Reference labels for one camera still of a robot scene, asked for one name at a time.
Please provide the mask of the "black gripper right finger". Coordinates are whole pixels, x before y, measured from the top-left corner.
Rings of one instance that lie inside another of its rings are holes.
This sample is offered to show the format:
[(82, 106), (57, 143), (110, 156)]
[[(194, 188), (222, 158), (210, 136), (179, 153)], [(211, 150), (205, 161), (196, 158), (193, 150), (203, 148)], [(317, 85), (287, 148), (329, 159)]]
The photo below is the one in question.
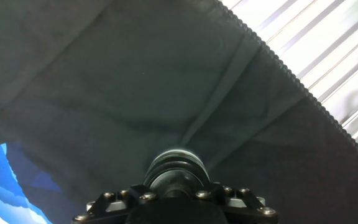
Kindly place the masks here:
[(220, 183), (210, 183), (198, 189), (193, 198), (213, 204), (223, 216), (219, 223), (278, 224), (278, 212), (267, 207), (250, 189), (234, 189)]

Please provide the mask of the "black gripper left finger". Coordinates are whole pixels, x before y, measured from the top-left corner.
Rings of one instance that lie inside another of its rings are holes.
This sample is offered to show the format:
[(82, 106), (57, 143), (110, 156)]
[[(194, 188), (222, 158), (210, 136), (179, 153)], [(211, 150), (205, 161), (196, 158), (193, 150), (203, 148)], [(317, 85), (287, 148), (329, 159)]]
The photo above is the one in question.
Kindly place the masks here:
[(72, 218), (72, 224), (122, 224), (138, 205), (158, 200), (158, 195), (144, 185), (132, 185), (118, 192), (101, 194), (86, 204), (86, 211)]

